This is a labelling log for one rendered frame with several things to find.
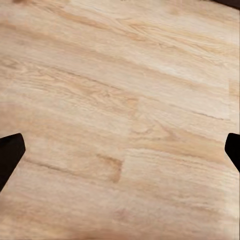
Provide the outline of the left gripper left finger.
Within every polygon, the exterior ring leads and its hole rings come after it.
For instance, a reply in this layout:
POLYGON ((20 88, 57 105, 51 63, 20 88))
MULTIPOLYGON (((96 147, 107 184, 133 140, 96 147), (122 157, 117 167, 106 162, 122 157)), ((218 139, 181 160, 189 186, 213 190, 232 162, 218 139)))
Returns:
POLYGON ((21 133, 0 138, 0 192, 26 152, 21 133))

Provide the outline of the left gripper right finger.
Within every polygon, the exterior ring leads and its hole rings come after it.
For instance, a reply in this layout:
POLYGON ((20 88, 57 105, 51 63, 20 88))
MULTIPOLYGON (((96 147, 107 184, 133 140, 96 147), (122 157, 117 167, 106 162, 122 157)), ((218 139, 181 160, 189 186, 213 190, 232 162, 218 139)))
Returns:
POLYGON ((225 143, 225 152, 240 172, 240 135, 229 133, 225 143))

